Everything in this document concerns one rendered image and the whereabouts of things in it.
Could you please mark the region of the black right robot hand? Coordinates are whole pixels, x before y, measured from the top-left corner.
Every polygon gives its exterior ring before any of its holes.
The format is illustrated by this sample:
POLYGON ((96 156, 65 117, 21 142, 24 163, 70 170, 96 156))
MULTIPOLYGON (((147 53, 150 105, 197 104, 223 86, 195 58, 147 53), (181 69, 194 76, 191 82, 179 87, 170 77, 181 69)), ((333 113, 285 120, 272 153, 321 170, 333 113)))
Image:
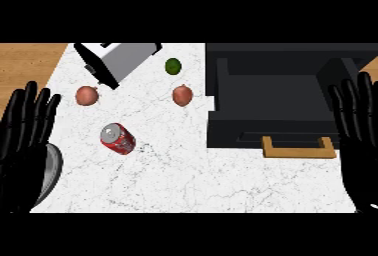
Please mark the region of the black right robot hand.
POLYGON ((368 72, 358 82, 330 86, 340 137, 343 183, 356 212, 378 214, 378 81, 368 72))

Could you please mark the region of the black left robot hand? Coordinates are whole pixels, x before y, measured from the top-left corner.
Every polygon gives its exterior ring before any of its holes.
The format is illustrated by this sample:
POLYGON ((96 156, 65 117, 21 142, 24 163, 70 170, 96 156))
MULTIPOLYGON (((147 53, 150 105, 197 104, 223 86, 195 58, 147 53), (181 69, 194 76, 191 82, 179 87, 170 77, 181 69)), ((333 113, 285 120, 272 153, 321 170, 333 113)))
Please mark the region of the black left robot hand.
POLYGON ((39 205, 59 102, 36 81, 12 93, 0 120, 0 214, 30 213, 39 205))

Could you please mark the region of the red soda can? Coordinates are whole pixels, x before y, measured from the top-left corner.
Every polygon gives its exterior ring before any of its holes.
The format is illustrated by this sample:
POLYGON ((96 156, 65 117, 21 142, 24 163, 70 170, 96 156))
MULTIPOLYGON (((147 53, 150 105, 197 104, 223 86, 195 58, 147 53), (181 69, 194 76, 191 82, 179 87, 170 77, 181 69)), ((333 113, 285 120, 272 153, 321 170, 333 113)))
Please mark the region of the red soda can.
POLYGON ((136 139, 120 123, 108 124, 101 131, 102 144, 119 154, 127 155, 136 147, 136 139))

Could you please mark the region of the dark grey open drawer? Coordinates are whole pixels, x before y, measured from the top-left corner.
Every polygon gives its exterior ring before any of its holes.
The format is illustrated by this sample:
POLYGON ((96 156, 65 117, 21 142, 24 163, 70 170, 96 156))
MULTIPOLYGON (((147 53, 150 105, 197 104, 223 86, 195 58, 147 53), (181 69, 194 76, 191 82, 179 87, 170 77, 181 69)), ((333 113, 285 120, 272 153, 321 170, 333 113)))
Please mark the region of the dark grey open drawer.
POLYGON ((378 43, 209 43, 210 148, 316 148, 339 140, 328 87, 355 80, 378 43))

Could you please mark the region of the silver toaster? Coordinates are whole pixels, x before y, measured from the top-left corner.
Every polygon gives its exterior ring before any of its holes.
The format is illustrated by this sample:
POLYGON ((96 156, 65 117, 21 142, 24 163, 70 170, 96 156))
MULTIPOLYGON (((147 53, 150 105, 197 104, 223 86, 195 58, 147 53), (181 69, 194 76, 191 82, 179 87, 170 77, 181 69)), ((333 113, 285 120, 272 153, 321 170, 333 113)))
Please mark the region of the silver toaster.
POLYGON ((113 90, 144 61, 163 49, 161 43, 76 43, 85 68, 113 90))

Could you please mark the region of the green lime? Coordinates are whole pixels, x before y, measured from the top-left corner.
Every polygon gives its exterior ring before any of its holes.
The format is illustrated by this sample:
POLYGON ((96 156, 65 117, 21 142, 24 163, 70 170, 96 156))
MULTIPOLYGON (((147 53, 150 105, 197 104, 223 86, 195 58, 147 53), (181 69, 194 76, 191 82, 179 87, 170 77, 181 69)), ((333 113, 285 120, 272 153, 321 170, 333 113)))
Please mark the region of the green lime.
POLYGON ((182 70, 182 63, 178 58, 170 58, 166 61, 166 72, 170 75, 178 75, 182 70))

